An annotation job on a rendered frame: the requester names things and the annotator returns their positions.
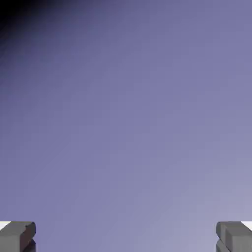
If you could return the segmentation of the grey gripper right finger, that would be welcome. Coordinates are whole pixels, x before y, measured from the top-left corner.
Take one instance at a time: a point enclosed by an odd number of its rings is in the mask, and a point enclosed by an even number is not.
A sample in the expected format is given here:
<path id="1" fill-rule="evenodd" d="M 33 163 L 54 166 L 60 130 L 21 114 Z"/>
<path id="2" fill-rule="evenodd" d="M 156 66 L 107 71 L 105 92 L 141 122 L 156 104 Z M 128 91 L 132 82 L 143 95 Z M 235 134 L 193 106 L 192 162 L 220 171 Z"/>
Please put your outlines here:
<path id="1" fill-rule="evenodd" d="M 252 252 L 252 221 L 217 222 L 216 235 L 216 252 Z"/>

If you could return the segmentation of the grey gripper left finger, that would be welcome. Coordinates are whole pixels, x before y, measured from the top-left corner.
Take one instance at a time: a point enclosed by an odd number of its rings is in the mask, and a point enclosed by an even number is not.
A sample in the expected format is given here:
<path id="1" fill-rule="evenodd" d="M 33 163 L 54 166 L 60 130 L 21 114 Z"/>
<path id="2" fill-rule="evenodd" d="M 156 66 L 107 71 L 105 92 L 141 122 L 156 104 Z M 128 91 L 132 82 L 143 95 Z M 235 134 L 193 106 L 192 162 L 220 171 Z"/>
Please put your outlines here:
<path id="1" fill-rule="evenodd" d="M 36 252 L 35 235 L 35 222 L 0 221 L 0 252 Z"/>

